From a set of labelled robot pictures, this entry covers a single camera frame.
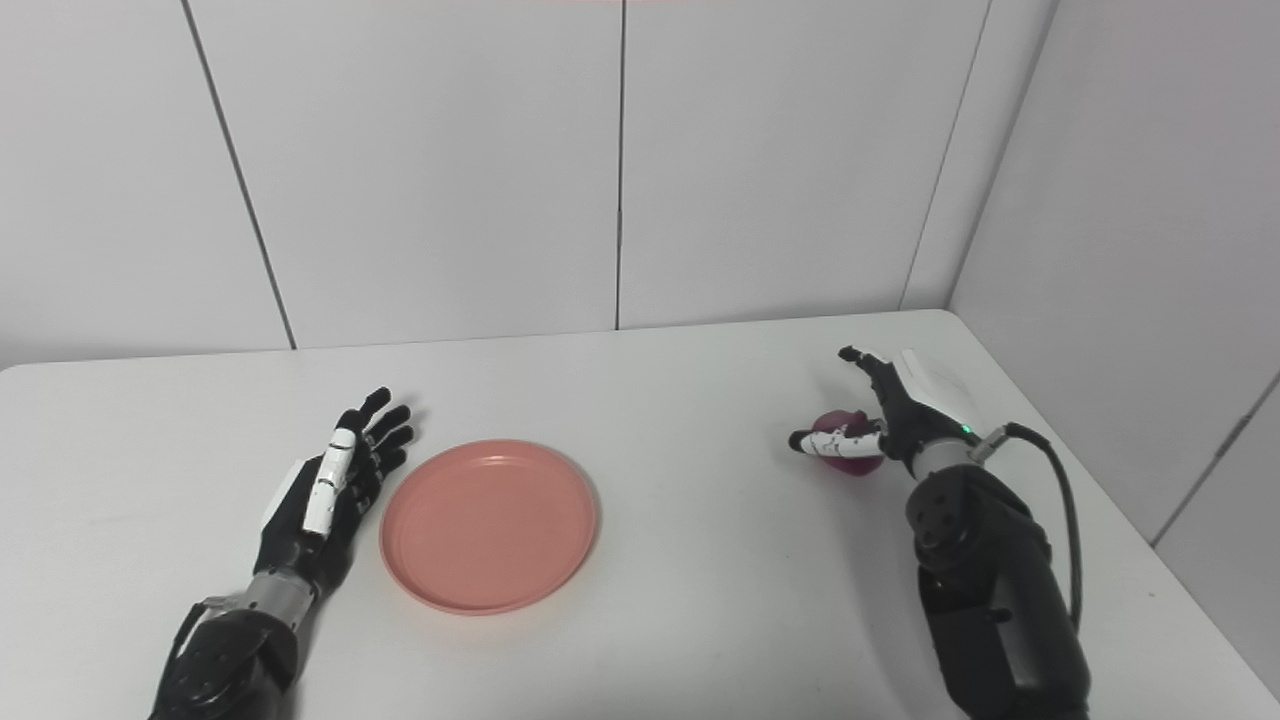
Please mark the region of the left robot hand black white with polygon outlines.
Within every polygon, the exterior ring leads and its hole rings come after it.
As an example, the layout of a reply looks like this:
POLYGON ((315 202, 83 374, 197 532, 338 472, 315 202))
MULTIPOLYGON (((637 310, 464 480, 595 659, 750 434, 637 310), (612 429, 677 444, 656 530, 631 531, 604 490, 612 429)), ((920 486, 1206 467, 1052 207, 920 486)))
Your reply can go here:
POLYGON ((353 542, 387 478, 407 459, 411 409, 380 387, 346 410, 324 451, 300 466, 260 534, 253 573, 284 571, 323 598, 347 578, 353 542))

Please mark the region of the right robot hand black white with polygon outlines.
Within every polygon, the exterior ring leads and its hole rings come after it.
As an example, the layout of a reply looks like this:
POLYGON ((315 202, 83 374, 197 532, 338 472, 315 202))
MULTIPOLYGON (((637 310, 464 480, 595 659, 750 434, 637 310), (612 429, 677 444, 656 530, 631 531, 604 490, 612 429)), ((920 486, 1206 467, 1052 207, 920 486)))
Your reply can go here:
POLYGON ((980 420, 968 383, 941 361, 904 348, 884 359, 852 346, 838 356, 869 379, 881 415, 861 430, 795 430, 788 447, 842 461, 881 456, 901 462, 916 480, 947 468, 977 465, 980 420))

